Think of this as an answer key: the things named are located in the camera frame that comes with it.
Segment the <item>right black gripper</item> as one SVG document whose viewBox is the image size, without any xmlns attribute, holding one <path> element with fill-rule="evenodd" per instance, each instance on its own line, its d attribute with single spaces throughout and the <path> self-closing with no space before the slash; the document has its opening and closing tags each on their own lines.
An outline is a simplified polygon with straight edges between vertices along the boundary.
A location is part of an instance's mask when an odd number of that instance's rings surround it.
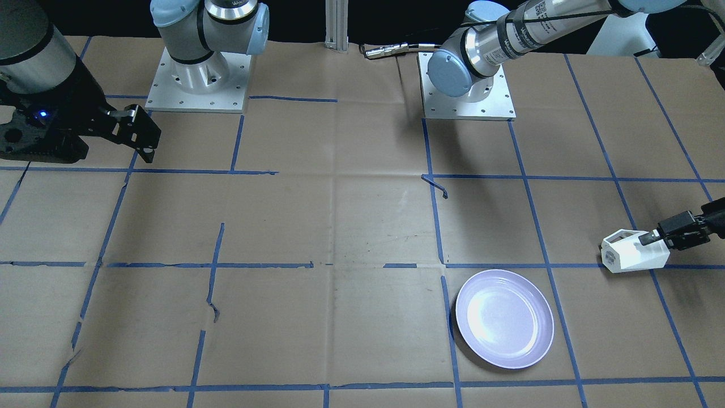
<svg viewBox="0 0 725 408">
<path fill-rule="evenodd" d="M 153 163 L 160 141 L 160 128 L 139 104 L 116 109 L 107 103 L 100 85 L 78 57 L 69 78 L 39 93 L 21 95 L 10 90 L 10 76 L 2 73 L 2 104 L 14 109 L 56 109 L 63 124 L 81 139 L 99 137 L 125 145 L 147 164 Z"/>
</svg>

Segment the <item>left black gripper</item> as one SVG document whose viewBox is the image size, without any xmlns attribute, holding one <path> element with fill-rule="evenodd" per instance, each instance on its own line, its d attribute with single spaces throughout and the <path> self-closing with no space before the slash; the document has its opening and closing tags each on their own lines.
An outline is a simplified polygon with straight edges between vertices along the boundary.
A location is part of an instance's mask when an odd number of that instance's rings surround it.
<svg viewBox="0 0 725 408">
<path fill-rule="evenodd" d="M 657 229 L 639 236 L 642 246 L 663 240 L 669 249 L 686 250 L 709 243 L 710 235 L 724 239 L 724 198 L 700 207 L 702 214 L 684 211 L 658 223 Z"/>
</svg>

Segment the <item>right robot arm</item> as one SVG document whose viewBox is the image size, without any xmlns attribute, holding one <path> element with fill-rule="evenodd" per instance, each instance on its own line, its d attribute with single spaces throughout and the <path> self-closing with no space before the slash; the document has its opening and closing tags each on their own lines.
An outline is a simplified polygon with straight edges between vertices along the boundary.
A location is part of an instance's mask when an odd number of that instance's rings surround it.
<svg viewBox="0 0 725 408">
<path fill-rule="evenodd" d="M 150 15 L 181 91 L 208 93 L 229 81 L 225 53 L 259 55 L 270 11 L 259 1 L 152 1 Z M 138 104 L 116 109 L 36 1 L 2 2 L 2 159 L 73 164 L 83 137 L 135 150 L 152 163 L 161 130 Z"/>
</svg>

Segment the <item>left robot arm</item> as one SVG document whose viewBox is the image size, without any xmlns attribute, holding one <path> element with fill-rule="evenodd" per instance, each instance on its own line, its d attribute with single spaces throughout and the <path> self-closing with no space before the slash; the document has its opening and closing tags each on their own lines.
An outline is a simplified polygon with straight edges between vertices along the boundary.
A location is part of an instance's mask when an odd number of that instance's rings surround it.
<svg viewBox="0 0 725 408">
<path fill-rule="evenodd" d="M 523 57 L 608 15 L 658 14 L 686 9 L 684 1 L 528 1 L 493 20 L 463 23 L 428 60 L 427 74 L 443 95 L 461 97 L 493 77 L 503 63 Z M 662 241 L 684 250 L 724 238 L 723 199 L 701 207 L 702 214 L 681 212 L 640 238 L 642 245 Z"/>
</svg>

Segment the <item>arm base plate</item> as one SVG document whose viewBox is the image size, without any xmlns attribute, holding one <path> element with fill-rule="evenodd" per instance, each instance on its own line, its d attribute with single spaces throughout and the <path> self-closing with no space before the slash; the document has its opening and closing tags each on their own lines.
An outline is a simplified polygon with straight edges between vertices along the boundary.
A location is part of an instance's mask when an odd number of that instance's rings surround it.
<svg viewBox="0 0 725 408">
<path fill-rule="evenodd" d="M 516 118 L 504 67 L 493 77 L 475 83 L 466 95 L 446 96 L 428 77 L 427 65 L 432 53 L 419 53 L 420 88 L 425 118 L 441 120 L 508 121 Z"/>
<path fill-rule="evenodd" d="M 243 114 L 253 65 L 251 55 L 225 52 L 184 65 L 164 49 L 145 108 L 168 113 Z"/>
</svg>

